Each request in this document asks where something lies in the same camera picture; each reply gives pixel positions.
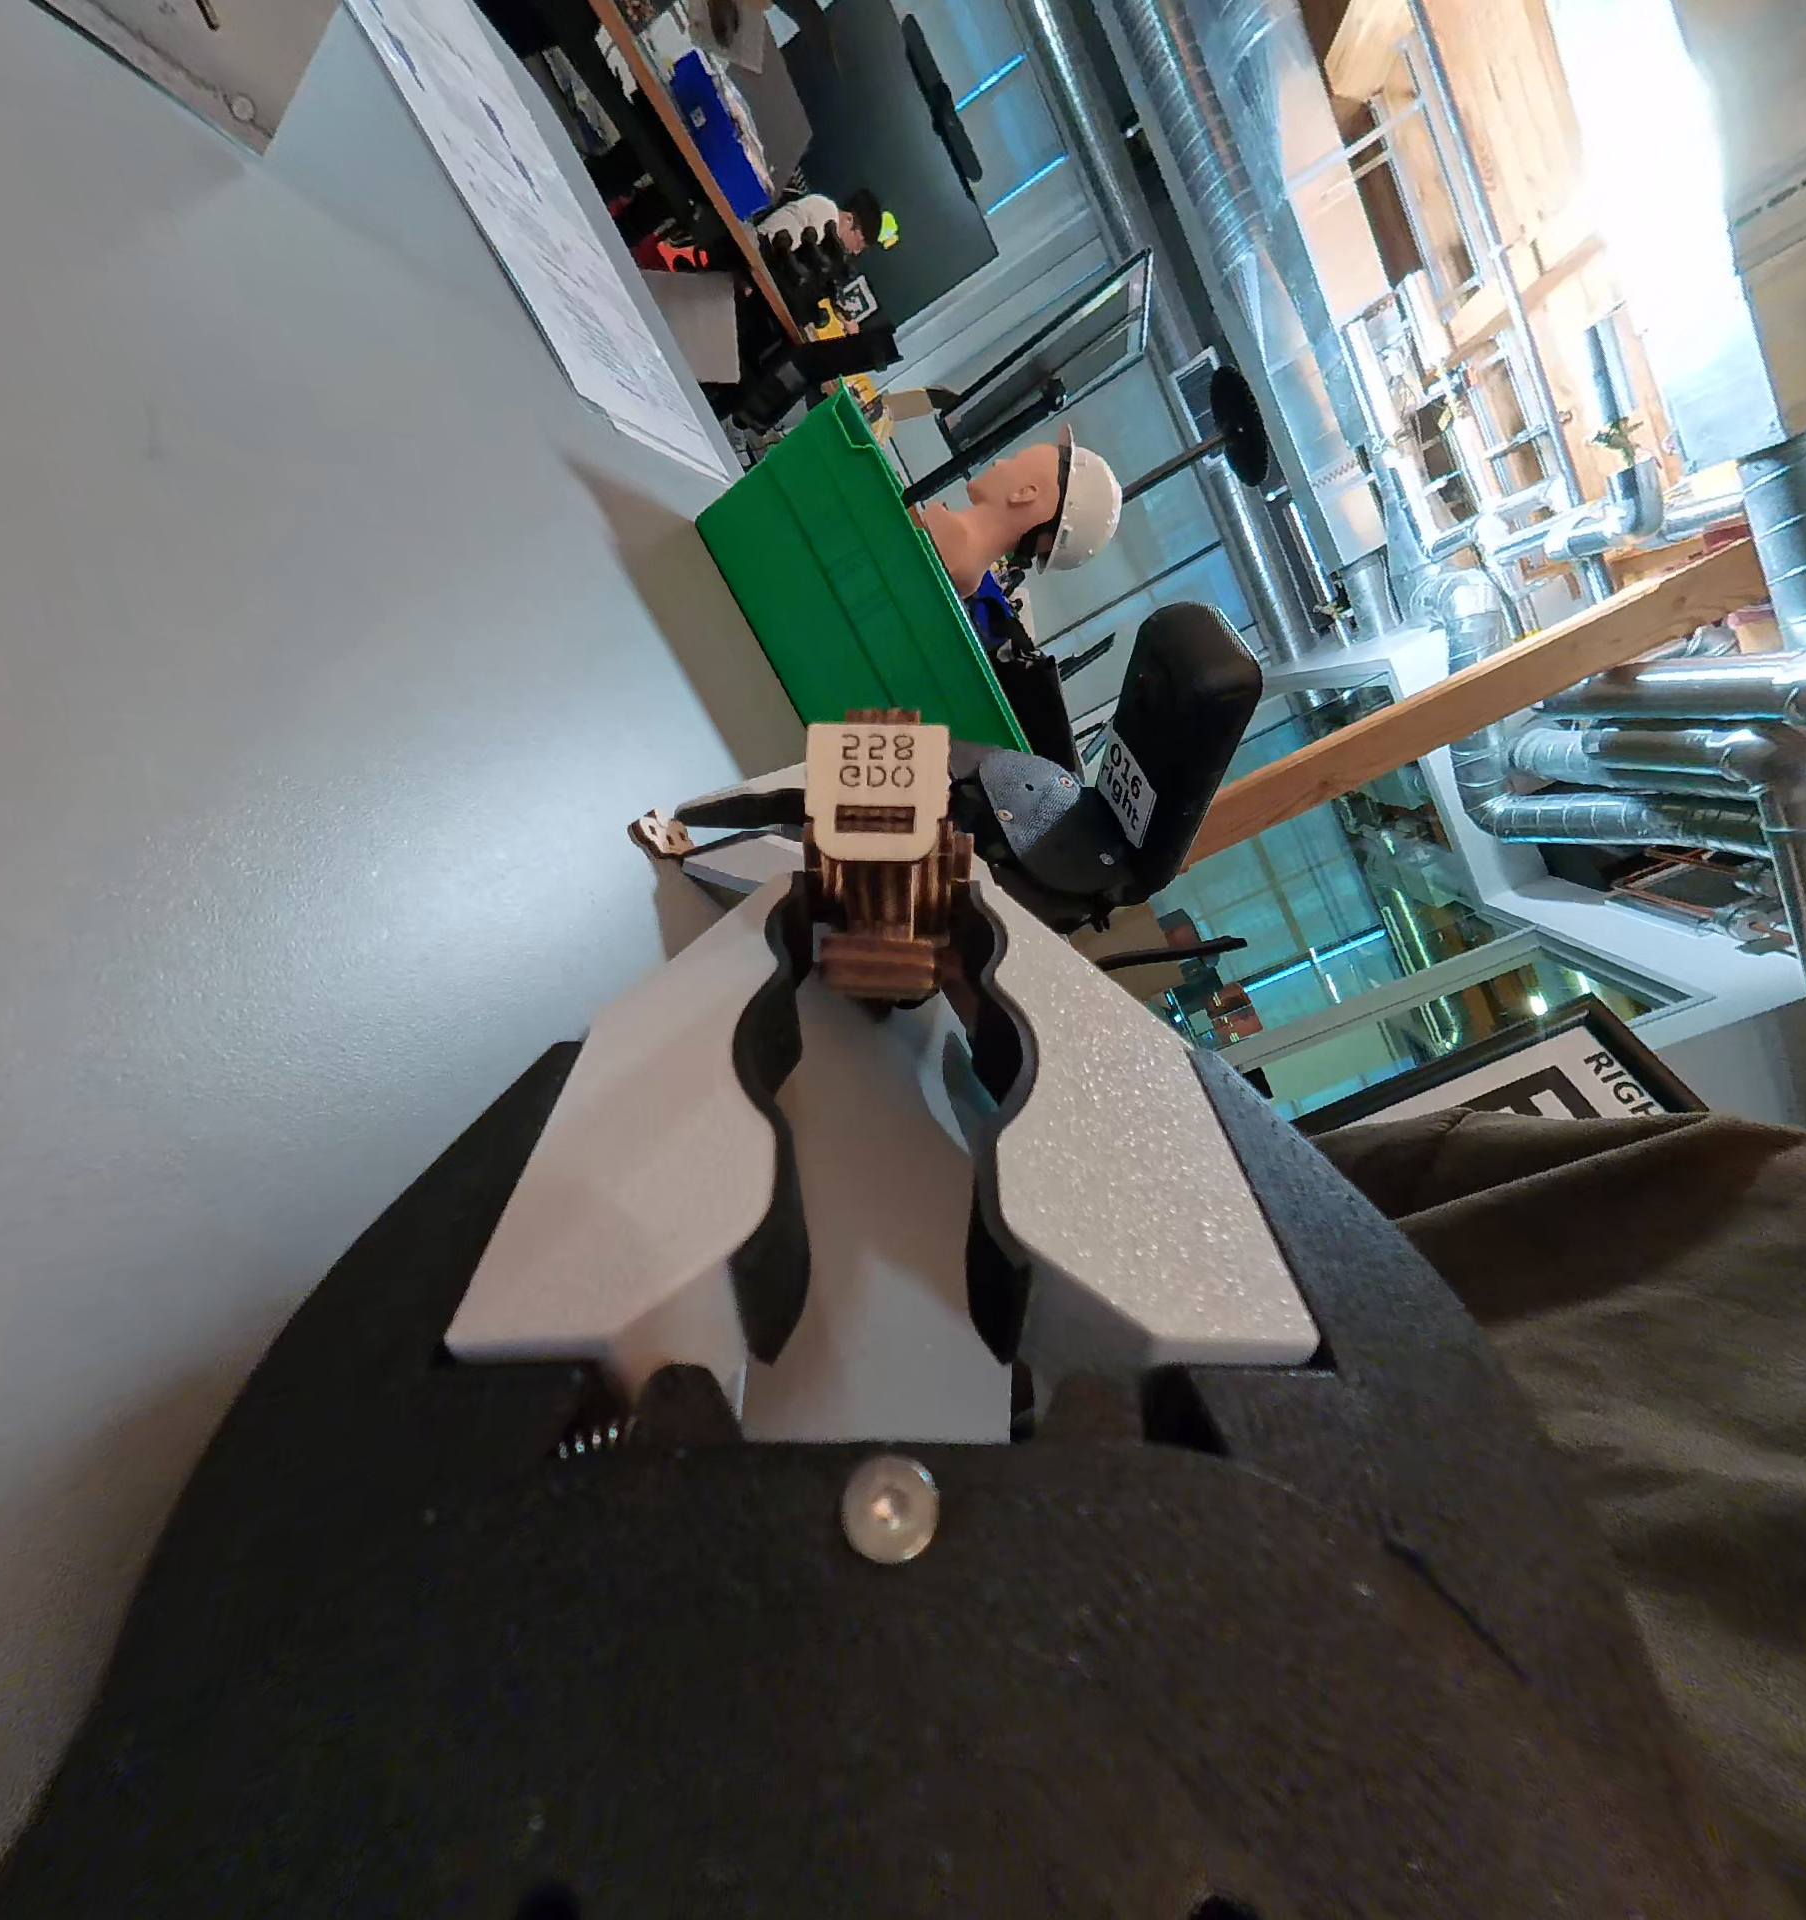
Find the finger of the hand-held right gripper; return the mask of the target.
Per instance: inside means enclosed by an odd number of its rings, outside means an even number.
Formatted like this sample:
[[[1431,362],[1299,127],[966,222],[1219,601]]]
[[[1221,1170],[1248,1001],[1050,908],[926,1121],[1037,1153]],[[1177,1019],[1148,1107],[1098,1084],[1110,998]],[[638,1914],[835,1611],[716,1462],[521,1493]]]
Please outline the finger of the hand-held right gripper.
[[[805,851],[783,831],[734,831],[688,851],[680,870],[688,882],[724,905],[736,905],[762,883],[801,876]]]
[[[674,809],[686,829],[801,829],[808,816],[804,764],[710,791]]]

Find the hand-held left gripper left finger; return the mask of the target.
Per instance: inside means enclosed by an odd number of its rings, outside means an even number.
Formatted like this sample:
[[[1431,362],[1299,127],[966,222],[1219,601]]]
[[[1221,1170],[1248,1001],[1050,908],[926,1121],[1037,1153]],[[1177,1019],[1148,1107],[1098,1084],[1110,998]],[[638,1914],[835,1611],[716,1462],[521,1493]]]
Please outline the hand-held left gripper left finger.
[[[813,951],[797,871],[594,1024],[443,1344],[461,1363],[588,1361],[636,1398],[706,1368],[734,1412],[788,1346],[812,1243],[778,1093]]]

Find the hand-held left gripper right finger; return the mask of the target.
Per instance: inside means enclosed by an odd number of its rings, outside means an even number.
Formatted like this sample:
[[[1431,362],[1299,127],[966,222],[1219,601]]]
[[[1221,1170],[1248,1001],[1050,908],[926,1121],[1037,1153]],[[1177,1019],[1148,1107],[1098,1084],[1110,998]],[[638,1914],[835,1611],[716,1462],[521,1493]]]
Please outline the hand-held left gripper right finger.
[[[1001,883],[966,906],[967,1308],[1050,1387],[1167,1364],[1288,1367],[1320,1327],[1195,1051]]]

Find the layered wooden puzzle model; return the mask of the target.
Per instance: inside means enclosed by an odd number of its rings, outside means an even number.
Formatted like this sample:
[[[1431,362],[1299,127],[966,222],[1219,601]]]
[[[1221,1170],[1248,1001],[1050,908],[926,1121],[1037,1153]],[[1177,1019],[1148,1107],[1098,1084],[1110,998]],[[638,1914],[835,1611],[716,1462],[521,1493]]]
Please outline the layered wooden puzzle model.
[[[813,724],[804,886],[821,983],[865,1007],[917,1007],[957,972],[972,837],[950,816],[950,733],[908,706]]]

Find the grey desk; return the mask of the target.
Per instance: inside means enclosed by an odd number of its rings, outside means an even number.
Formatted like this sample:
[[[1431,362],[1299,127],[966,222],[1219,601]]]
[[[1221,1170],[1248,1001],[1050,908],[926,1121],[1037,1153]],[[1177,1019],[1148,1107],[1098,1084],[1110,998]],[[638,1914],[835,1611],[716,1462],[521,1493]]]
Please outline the grey desk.
[[[568,386],[359,27],[249,155],[0,4],[0,1860],[218,1423],[776,752],[706,477]]]

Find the green plastic bin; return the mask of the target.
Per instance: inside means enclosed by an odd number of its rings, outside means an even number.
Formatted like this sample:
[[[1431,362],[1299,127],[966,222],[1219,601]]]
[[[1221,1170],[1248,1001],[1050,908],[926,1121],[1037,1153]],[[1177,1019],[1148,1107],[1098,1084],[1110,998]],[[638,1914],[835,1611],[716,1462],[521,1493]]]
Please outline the green plastic bin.
[[[854,394],[812,408],[698,532],[805,724],[914,706],[955,739],[1028,748]]]

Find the white hard hat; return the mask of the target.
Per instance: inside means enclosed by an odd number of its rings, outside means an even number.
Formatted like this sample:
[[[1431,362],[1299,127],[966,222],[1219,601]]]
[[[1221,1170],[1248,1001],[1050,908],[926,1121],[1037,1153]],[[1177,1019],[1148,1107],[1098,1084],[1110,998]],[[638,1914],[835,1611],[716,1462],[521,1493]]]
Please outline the white hard hat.
[[[1058,505],[1028,541],[1037,573],[1070,571],[1100,556],[1119,529],[1123,491],[1110,463],[1064,426]]]

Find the wooden beam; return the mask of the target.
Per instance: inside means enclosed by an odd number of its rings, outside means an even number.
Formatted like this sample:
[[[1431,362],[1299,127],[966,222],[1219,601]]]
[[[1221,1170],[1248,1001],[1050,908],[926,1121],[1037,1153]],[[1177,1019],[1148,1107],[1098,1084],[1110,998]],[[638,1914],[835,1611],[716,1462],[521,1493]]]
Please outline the wooden beam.
[[[1439,684],[1228,779],[1182,871],[1767,597],[1753,541],[1723,545],[1637,583],[1490,660],[1451,672]]]

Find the mannequin head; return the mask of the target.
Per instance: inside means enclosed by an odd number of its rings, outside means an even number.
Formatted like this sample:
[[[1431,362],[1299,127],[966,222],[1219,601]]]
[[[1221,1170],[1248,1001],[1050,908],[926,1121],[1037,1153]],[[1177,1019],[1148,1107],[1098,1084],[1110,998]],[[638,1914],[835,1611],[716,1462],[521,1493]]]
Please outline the mannequin head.
[[[998,460],[966,484],[963,505],[927,502],[920,524],[959,597],[972,597],[989,568],[1059,516],[1066,451],[1035,443]]]

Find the black framed marker board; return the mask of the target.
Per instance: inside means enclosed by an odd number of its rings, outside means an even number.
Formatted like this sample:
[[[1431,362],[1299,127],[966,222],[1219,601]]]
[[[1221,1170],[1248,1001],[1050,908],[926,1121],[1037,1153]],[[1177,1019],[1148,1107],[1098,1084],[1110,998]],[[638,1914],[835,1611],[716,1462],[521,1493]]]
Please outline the black framed marker board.
[[[1593,996],[1382,1079],[1295,1118],[1317,1138],[1445,1111],[1610,1118],[1701,1114],[1707,1102]]]

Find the silver ventilation ducts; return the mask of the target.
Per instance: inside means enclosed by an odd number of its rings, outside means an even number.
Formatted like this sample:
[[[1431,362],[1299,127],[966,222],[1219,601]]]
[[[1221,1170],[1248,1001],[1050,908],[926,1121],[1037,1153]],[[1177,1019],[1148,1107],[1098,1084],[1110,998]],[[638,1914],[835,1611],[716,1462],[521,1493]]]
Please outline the silver ventilation ducts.
[[[1247,380],[1260,481],[1205,491],[1268,643],[1384,640],[1414,624],[1420,553],[1385,401],[1360,349],[1391,289],[1313,25],[1330,4],[1019,4],[1048,100],[1119,236],[1166,248],[1161,355]]]

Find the person's olive clothing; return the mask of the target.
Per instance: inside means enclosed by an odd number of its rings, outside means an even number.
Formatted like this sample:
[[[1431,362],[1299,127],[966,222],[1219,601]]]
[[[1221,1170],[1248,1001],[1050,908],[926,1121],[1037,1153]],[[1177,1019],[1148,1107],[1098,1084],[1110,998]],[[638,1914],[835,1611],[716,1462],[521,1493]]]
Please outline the person's olive clothing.
[[[1572,1460],[1666,1698],[1806,1916],[1806,1131],[1455,1109],[1314,1141]]]

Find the clear sleeved paper sheet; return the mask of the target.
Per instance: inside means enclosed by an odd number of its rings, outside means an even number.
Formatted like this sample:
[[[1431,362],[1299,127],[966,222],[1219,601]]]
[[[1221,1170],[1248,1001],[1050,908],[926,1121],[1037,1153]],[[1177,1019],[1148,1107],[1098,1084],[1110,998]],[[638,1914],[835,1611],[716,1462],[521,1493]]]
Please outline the clear sleeved paper sheet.
[[[628,440],[729,479],[633,290],[466,2],[347,2],[571,388]]]

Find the blue plastic bin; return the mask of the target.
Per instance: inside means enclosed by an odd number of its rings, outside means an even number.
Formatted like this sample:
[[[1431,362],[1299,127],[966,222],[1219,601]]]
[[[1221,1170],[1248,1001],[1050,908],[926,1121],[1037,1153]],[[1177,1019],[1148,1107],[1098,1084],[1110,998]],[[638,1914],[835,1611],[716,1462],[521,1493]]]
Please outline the blue plastic bin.
[[[741,221],[776,200],[772,161],[742,93],[726,67],[691,46],[669,71],[669,92],[721,198]]]

